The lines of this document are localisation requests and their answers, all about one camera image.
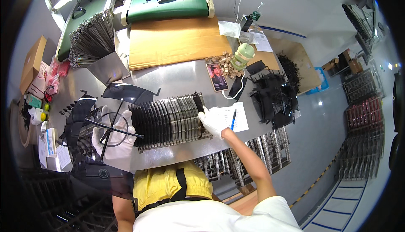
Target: phone screen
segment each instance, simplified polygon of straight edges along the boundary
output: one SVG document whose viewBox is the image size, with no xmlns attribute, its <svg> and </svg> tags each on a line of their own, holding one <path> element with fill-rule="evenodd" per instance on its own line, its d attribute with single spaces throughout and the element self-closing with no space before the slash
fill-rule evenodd
<svg viewBox="0 0 405 232">
<path fill-rule="evenodd" d="M 216 92 L 227 90 L 228 84 L 222 72 L 221 66 L 219 63 L 208 63 L 207 69 L 209 76 L 211 77 L 211 82 L 214 86 Z"/>
</svg>

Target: white glove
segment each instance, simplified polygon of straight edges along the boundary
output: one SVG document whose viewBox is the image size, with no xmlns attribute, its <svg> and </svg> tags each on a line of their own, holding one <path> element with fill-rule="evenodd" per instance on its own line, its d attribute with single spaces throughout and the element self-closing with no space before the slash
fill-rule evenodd
<svg viewBox="0 0 405 232">
<path fill-rule="evenodd" d="M 199 112 L 198 117 L 201 121 L 201 123 L 204 125 L 205 129 L 208 130 L 214 137 L 220 138 L 223 140 L 221 136 L 222 130 L 227 128 L 222 120 L 220 120 L 218 117 L 213 115 L 212 112 L 210 112 L 205 106 L 203 106 L 204 112 Z"/>
<path fill-rule="evenodd" d="M 103 109 L 101 110 L 101 115 L 104 115 L 108 113 L 108 107 L 104 106 Z M 128 122 L 128 132 L 134 134 L 135 133 L 135 128 L 132 126 L 132 120 L 131 120 L 131 115 L 132 112 L 125 110 L 122 113 L 122 116 L 127 120 Z M 124 131 L 127 131 L 126 129 L 126 123 L 124 118 L 121 116 L 117 116 L 118 121 L 116 124 L 114 124 L 114 128 L 121 129 Z M 111 125 L 111 121 L 108 115 L 104 116 L 102 118 L 102 124 L 106 126 Z M 122 141 L 124 138 L 125 134 L 119 133 L 116 131 L 112 131 L 110 133 L 110 138 L 108 139 L 108 145 L 115 145 L 118 144 Z M 104 158 L 107 160 L 110 159 L 118 159 L 118 158 L 129 158 L 131 156 L 131 151 L 134 147 L 134 142 L 136 140 L 135 136 L 127 135 L 125 140 L 118 146 L 115 147 L 106 147 L 105 153 L 104 153 Z M 100 143 L 100 133 L 99 133 L 99 128 L 94 127 L 93 128 L 93 136 L 92 136 L 92 144 L 96 148 L 97 153 L 101 156 L 101 153 L 103 152 L 103 144 Z"/>
</svg>

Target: blue pen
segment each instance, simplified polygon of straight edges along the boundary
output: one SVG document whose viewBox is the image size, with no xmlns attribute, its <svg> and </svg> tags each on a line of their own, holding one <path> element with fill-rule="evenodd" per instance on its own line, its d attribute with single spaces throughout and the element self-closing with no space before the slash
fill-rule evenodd
<svg viewBox="0 0 405 232">
<path fill-rule="evenodd" d="M 235 123 L 235 118 L 236 118 L 236 109 L 235 112 L 233 113 L 233 119 L 232 119 L 232 124 L 230 125 L 230 129 L 233 131 L 233 124 Z"/>
</svg>

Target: stainless steel workbench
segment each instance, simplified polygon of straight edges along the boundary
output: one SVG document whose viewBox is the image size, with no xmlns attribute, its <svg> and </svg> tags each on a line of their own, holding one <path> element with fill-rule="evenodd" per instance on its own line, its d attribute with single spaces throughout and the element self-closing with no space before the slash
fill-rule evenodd
<svg viewBox="0 0 405 232">
<path fill-rule="evenodd" d="M 118 55 L 122 55 L 121 59 L 124 65 L 128 67 L 125 56 L 129 55 L 129 32 L 127 29 L 124 29 L 117 31 L 116 34 L 119 40 L 119 43 L 116 43 L 117 53 Z M 124 83 L 134 84 L 152 92 L 157 92 L 158 88 L 162 88 L 160 95 L 155 96 L 155 99 L 192 94 L 197 91 L 202 92 L 207 108 L 231 106 L 235 100 L 225 99 L 220 92 L 215 93 L 209 78 L 205 61 L 196 60 L 133 71 L 131 72 L 131 77 L 123 81 Z M 229 87 L 232 86 L 232 83 L 233 80 L 230 79 L 228 83 Z M 244 142 L 272 130 L 271 124 L 266 125 L 259 123 L 259 116 L 249 97 L 249 93 L 252 91 L 253 87 L 253 83 L 248 80 L 239 100 L 243 102 L 249 125 L 249 130 L 237 133 L 238 137 Z M 86 68 L 70 69 L 67 77 L 59 79 L 59 91 L 58 94 L 53 97 L 49 112 L 49 127 L 56 128 L 58 135 L 63 132 L 66 120 L 65 116 L 61 115 L 59 111 L 62 111 L 67 105 L 81 97 L 83 95 L 83 93 L 80 92 L 81 89 L 86 90 L 89 95 L 98 97 L 97 106 L 107 105 L 110 111 L 117 109 L 119 106 L 118 100 L 102 98 L 100 96 L 105 88 L 106 87 Z M 127 108 L 128 103 L 124 102 L 121 111 Z M 154 168 L 199 158 L 226 148 L 229 148 L 229 146 L 225 141 L 217 138 L 212 140 L 207 138 L 190 143 L 147 150 L 142 154 L 134 148 L 131 157 L 128 159 L 104 159 L 104 162 L 116 168 L 134 173 L 136 170 Z M 54 158 L 48 158 L 48 169 L 61 171 L 61 169 L 57 168 L 55 165 L 56 162 Z M 69 164 L 63 168 L 62 171 L 70 171 L 71 168 L 72 165 Z"/>
</svg>

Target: lime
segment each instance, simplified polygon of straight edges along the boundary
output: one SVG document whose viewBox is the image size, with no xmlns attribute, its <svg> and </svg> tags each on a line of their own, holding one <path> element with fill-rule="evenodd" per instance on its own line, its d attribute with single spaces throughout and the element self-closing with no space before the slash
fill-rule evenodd
<svg viewBox="0 0 405 232">
<path fill-rule="evenodd" d="M 41 121 L 44 121 L 47 118 L 47 115 L 45 113 L 41 113 Z"/>
</svg>

